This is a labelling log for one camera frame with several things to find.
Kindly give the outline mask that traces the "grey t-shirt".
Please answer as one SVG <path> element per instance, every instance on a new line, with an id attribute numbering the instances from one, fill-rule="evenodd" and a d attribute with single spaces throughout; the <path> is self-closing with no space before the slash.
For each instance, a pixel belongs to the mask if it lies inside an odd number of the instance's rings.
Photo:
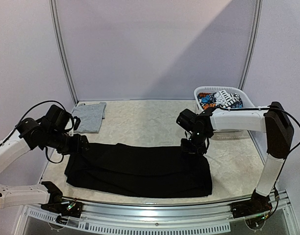
<path id="1" fill-rule="evenodd" d="M 72 115 L 80 118 L 77 133 L 99 133 L 102 120 L 105 118 L 107 104 L 100 102 L 96 104 L 80 104 L 72 110 Z"/>

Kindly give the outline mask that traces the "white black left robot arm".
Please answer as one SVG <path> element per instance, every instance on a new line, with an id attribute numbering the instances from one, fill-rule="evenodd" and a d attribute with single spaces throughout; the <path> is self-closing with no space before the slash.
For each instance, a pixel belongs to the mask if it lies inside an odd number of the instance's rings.
<path id="1" fill-rule="evenodd" d="M 0 174 L 15 160 L 35 148 L 53 148 L 62 156 L 85 153 L 86 136 L 76 134 L 81 120 L 72 116 L 57 101 L 37 119 L 22 117 L 6 138 L 0 141 Z M 0 184 L 0 210 L 12 206 L 39 204 L 41 209 L 60 216 L 79 218 L 83 203 L 64 200 L 62 191 L 51 181 L 30 186 Z"/>

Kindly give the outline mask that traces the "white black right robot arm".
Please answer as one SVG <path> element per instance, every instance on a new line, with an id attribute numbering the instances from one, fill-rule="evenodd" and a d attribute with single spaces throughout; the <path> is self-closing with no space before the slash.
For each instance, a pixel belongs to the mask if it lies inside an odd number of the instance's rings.
<path id="1" fill-rule="evenodd" d="M 258 213 L 265 207 L 267 197 L 282 171 L 291 152 L 294 128 L 289 114 L 279 102 L 252 108 L 210 107 L 196 114 L 183 110 L 176 119 L 189 137 L 182 142 L 185 151 L 206 153 L 206 142 L 215 131 L 247 130 L 266 134 L 267 159 L 254 190 L 256 194 L 247 202 L 250 213 Z"/>

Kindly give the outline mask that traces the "translucent white laundry basket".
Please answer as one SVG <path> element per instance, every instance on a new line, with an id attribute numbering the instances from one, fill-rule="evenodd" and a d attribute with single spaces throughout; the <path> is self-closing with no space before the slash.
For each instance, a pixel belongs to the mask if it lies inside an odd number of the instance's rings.
<path id="1" fill-rule="evenodd" d="M 211 124 L 216 132 L 261 129 L 261 115 L 240 89 L 201 86 L 194 90 L 194 98 L 196 114 L 213 110 Z"/>

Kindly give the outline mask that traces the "navy printed garment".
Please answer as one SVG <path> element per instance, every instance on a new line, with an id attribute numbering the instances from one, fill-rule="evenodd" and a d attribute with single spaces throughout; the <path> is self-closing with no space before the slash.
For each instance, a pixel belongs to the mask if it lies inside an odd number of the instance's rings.
<path id="1" fill-rule="evenodd" d="M 209 107 L 218 107 L 215 104 L 214 93 L 198 93 L 198 103 L 205 110 Z"/>

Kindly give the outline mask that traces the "black white striped garment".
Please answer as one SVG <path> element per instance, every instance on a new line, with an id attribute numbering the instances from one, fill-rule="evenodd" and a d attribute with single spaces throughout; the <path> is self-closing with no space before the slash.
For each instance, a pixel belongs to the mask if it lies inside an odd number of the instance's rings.
<path id="1" fill-rule="evenodd" d="M 226 90 L 221 90 L 214 93 L 214 100 L 217 106 L 223 108 L 243 108 L 243 101 L 237 93 L 228 93 Z"/>

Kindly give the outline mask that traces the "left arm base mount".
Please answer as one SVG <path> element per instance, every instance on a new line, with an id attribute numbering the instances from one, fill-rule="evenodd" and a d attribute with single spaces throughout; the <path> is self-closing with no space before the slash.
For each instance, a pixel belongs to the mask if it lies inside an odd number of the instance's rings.
<path id="1" fill-rule="evenodd" d="M 62 199 L 60 202 L 42 204 L 41 209 L 59 214 L 80 218 L 84 204 L 77 199 Z"/>

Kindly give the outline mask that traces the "aluminium front rail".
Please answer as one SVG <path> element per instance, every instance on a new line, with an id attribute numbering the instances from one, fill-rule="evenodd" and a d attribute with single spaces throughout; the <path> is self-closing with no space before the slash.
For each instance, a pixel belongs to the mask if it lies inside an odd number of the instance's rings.
<path id="1" fill-rule="evenodd" d="M 83 202 L 80 218 L 62 224 L 57 214 L 26 206 L 19 235 L 298 235 L 295 215 L 286 191 L 273 202 L 274 214 L 263 225 L 249 217 L 235 218 L 231 200 L 173 206 L 112 205 Z"/>

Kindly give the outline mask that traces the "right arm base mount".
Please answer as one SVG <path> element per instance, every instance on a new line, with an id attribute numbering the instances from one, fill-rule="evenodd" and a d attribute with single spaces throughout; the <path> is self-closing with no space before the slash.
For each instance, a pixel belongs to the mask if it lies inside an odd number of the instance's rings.
<path id="1" fill-rule="evenodd" d="M 270 197 L 256 193 L 248 200 L 233 202 L 229 206 L 233 218 L 261 215 L 265 212 L 270 215 L 274 211 Z"/>

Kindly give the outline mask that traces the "aluminium right corner post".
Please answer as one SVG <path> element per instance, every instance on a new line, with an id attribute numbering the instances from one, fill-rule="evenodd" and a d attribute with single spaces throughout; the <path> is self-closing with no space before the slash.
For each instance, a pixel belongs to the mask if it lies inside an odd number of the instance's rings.
<path id="1" fill-rule="evenodd" d="M 251 60 L 254 53 L 256 38 L 258 34 L 259 24 L 260 24 L 260 16 L 261 16 L 261 10 L 262 10 L 262 0 L 256 0 L 255 1 L 255 9 L 253 13 L 252 18 L 252 24 L 251 24 L 251 30 L 250 30 L 250 38 L 248 43 L 248 49 L 246 54 L 246 59 L 242 71 L 242 76 L 238 85 L 238 88 L 240 90 L 243 90 L 247 81 L 247 75 L 250 70 L 251 66 Z"/>

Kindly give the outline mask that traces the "aluminium corner post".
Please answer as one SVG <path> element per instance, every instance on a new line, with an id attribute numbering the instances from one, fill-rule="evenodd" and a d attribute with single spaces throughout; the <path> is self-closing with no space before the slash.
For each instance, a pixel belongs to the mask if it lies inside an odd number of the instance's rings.
<path id="1" fill-rule="evenodd" d="M 243 90 L 247 81 L 247 75 L 250 70 L 251 66 L 251 60 L 254 53 L 256 38 L 258 34 L 259 24 L 260 24 L 260 16 L 261 16 L 261 10 L 262 10 L 262 0 L 256 0 L 255 1 L 255 9 L 253 13 L 252 18 L 252 24 L 251 24 L 251 30 L 250 30 L 250 38 L 248 43 L 248 49 L 246 54 L 246 59 L 242 71 L 242 76 L 238 85 L 238 88 L 240 90 Z"/>
<path id="2" fill-rule="evenodd" d="M 58 15 L 58 7 L 57 7 L 57 1 L 56 0 L 49 0 L 50 5 L 50 13 L 52 18 L 52 24 L 53 24 L 53 30 L 54 35 L 57 43 L 59 58 L 61 60 L 62 69 L 65 75 L 65 79 L 67 82 L 67 86 L 72 98 L 73 103 L 76 105 L 78 104 L 79 100 L 76 94 L 75 85 L 72 79 L 72 74 L 70 71 L 68 58 L 66 55 L 66 50 L 64 47 L 64 41 L 63 36 L 61 32 L 60 22 L 59 22 L 59 15 Z"/>

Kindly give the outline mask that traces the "aluminium left corner post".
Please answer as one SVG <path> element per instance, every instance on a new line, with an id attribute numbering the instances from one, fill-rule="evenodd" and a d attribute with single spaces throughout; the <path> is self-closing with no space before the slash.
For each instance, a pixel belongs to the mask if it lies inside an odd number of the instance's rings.
<path id="1" fill-rule="evenodd" d="M 72 79 L 72 74 L 70 71 L 68 58 L 66 55 L 66 50 L 64 47 L 64 41 L 63 36 L 61 32 L 60 22 L 59 22 L 59 15 L 58 15 L 58 7 L 57 7 L 57 1 L 56 0 L 49 0 L 50 5 L 50 13 L 52 18 L 52 24 L 53 24 L 53 30 L 54 35 L 57 43 L 59 58 L 61 60 L 62 69 L 65 75 L 65 79 L 67 82 L 67 86 L 72 98 L 73 103 L 76 105 L 78 104 L 79 100 L 76 94 L 75 85 Z"/>

